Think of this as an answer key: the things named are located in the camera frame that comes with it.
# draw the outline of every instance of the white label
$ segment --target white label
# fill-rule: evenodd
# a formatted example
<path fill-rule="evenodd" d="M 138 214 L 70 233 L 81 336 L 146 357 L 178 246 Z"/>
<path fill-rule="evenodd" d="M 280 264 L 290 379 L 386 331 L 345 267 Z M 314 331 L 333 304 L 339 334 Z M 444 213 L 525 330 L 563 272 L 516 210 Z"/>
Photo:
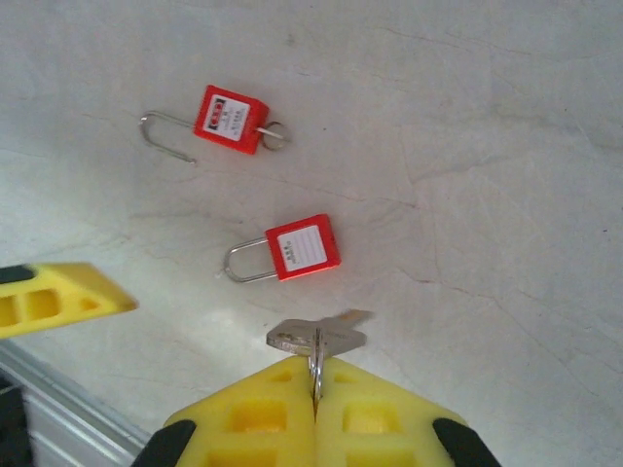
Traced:
<path fill-rule="evenodd" d="M 283 233 L 276 240 L 288 272 L 321 265 L 327 261 L 318 226 Z"/>
<path fill-rule="evenodd" d="M 239 100 L 213 94 L 207 108 L 203 130 L 240 141 L 251 106 Z"/>

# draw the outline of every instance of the yellow plastic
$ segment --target yellow plastic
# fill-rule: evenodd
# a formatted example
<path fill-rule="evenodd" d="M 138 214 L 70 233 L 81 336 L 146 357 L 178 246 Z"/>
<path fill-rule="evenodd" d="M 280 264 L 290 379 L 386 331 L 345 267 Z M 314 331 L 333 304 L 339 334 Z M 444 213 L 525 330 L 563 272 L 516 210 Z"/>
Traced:
<path fill-rule="evenodd" d="M 433 430 L 458 415 L 341 360 L 314 420 L 308 361 L 291 357 L 172 416 L 197 429 L 177 467 L 454 467 Z"/>
<path fill-rule="evenodd" d="M 292 357 L 174 414 L 197 424 L 178 467 L 313 467 L 307 359 Z"/>
<path fill-rule="evenodd" d="M 0 339 L 137 307 L 118 285 L 87 263 L 25 265 L 33 278 L 0 284 Z"/>

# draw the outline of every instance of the padlock body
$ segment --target padlock body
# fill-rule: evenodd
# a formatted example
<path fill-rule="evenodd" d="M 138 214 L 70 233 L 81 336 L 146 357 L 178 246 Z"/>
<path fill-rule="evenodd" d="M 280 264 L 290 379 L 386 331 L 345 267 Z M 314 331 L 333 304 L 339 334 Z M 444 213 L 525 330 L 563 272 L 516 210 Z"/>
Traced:
<path fill-rule="evenodd" d="M 266 231 L 279 280 L 338 266 L 342 259 L 326 214 Z"/>
<path fill-rule="evenodd" d="M 210 85 L 205 89 L 194 133 L 253 155 L 262 136 L 257 128 L 264 126 L 268 115 L 268 106 L 260 100 Z"/>

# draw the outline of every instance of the safety padlock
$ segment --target safety padlock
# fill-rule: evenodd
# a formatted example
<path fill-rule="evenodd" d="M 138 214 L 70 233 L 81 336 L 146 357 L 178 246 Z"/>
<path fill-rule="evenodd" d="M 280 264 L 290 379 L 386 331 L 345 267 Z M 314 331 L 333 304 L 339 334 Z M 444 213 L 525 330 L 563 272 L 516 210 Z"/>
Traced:
<path fill-rule="evenodd" d="M 159 118 L 192 128 L 196 136 L 253 155 L 260 142 L 266 149 L 276 151 L 289 141 L 287 128 L 283 124 L 266 124 L 268 115 L 269 107 L 262 101 L 210 85 L 205 89 L 202 106 L 194 124 L 152 110 L 141 117 L 138 125 L 149 146 L 182 161 L 196 163 L 196 159 L 151 139 L 147 128 L 150 119 Z"/>
<path fill-rule="evenodd" d="M 242 277 L 232 271 L 230 260 L 239 250 L 268 243 L 275 270 Z M 296 221 L 266 231 L 265 236 L 233 246 L 225 255 L 223 269 L 234 282 L 277 277 L 288 280 L 319 270 L 331 269 L 342 262 L 338 245 L 326 214 Z"/>

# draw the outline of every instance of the key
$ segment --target key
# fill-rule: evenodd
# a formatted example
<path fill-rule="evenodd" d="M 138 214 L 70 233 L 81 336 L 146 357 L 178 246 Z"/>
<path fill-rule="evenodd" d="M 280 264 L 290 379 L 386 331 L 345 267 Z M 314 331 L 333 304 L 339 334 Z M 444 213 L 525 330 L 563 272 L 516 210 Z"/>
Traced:
<path fill-rule="evenodd" d="M 366 335 L 352 328 L 372 315 L 371 311 L 350 309 L 317 321 L 286 319 L 268 332 L 266 343 L 279 350 L 309 356 L 316 330 L 321 329 L 325 358 L 329 358 L 365 345 Z"/>

